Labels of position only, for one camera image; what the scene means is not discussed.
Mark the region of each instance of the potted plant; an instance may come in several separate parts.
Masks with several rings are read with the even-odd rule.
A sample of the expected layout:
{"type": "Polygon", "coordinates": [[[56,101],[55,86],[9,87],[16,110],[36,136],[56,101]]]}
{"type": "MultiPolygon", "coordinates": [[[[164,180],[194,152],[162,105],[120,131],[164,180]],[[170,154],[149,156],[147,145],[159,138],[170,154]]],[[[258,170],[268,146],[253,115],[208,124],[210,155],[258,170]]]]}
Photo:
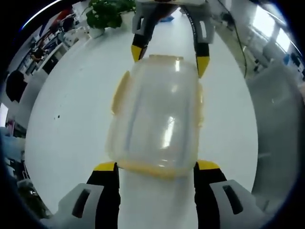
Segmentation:
{"type": "Polygon", "coordinates": [[[91,0],[86,13],[92,37],[100,36],[105,28],[117,28],[122,24],[121,14],[135,9],[134,0],[91,0]]]}

